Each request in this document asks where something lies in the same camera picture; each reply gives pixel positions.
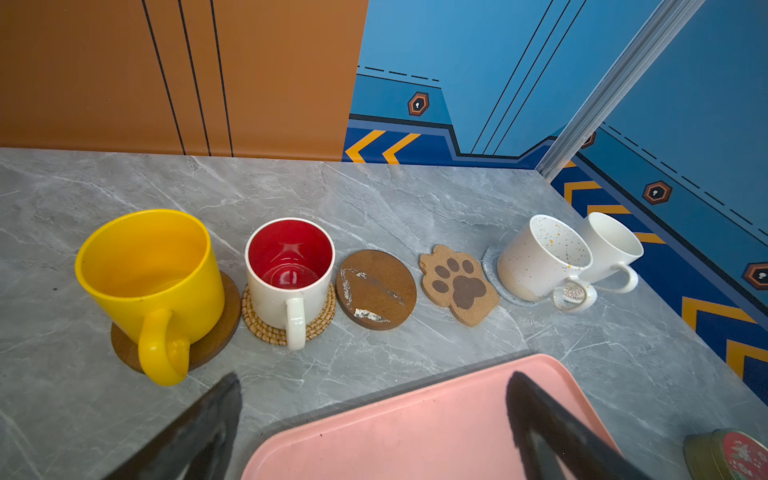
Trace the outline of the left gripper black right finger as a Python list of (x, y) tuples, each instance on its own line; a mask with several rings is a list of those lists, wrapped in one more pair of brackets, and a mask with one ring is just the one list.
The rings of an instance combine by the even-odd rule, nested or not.
[(507, 417), (528, 479), (646, 479), (523, 372), (506, 390)]

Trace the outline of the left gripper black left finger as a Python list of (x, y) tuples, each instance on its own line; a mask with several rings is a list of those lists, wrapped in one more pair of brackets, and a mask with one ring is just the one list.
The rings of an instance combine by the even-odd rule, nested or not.
[(240, 381), (231, 372), (107, 477), (222, 479), (241, 410)]

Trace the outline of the dark brown round coaster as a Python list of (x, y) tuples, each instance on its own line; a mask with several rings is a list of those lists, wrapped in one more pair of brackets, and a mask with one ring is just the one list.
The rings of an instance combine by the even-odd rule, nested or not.
[[(191, 345), (189, 371), (199, 368), (217, 356), (234, 336), (240, 321), (240, 296), (237, 285), (224, 271), (220, 271), (220, 274), (225, 294), (224, 309), (214, 328)], [(143, 374), (137, 344), (116, 324), (112, 324), (110, 338), (117, 357), (132, 370)]]

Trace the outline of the white mug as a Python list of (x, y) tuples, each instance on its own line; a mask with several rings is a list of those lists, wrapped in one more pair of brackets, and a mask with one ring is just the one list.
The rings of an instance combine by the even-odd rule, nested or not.
[(590, 308), (596, 289), (580, 278), (593, 264), (587, 242), (565, 222), (537, 214), (501, 252), (497, 274), (504, 288), (529, 302), (549, 298), (564, 312)]
[[(576, 232), (592, 254), (592, 264), (580, 273), (580, 279), (605, 293), (626, 294), (637, 287), (638, 274), (631, 264), (643, 256), (644, 247), (631, 230), (607, 214), (593, 212), (583, 219)], [(627, 282), (623, 286), (617, 289), (596, 286), (597, 282), (618, 271), (627, 274)]]

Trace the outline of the cork paw print coaster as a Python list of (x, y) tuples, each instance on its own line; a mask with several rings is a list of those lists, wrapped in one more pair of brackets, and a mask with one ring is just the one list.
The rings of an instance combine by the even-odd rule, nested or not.
[(468, 327), (479, 325), (500, 302), (480, 262), (467, 253), (438, 244), (431, 253), (420, 255), (419, 267), (422, 290), (429, 300), (448, 308)]

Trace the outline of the light blue woven coaster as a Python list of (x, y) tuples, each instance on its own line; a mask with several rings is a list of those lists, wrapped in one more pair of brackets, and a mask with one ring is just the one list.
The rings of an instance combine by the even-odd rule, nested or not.
[(503, 250), (504, 247), (501, 245), (492, 245), (489, 246), (483, 254), (481, 266), (488, 281), (507, 302), (521, 307), (532, 307), (539, 304), (539, 301), (526, 301), (518, 298), (504, 287), (498, 274), (498, 260), (500, 259)]

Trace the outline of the yellow mug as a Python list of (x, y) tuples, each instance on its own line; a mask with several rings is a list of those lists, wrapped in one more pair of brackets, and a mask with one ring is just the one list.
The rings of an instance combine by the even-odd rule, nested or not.
[(75, 275), (138, 347), (143, 372), (173, 386), (193, 343), (218, 323), (225, 290), (210, 234), (197, 218), (154, 209), (124, 215), (82, 244)]

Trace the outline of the red interior mug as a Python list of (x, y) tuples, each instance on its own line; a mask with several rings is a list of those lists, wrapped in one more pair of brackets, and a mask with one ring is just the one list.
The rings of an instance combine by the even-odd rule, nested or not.
[(255, 315), (285, 333), (288, 349), (303, 349), (330, 292), (336, 260), (330, 235), (310, 220), (271, 220), (251, 234), (244, 259)]

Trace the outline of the glossy brown round coaster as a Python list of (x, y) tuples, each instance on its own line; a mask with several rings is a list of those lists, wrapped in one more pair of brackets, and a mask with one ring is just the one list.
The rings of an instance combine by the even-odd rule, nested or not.
[(370, 330), (399, 327), (417, 303), (417, 288), (409, 269), (395, 256), (379, 250), (349, 255), (339, 267), (335, 287), (344, 313)]

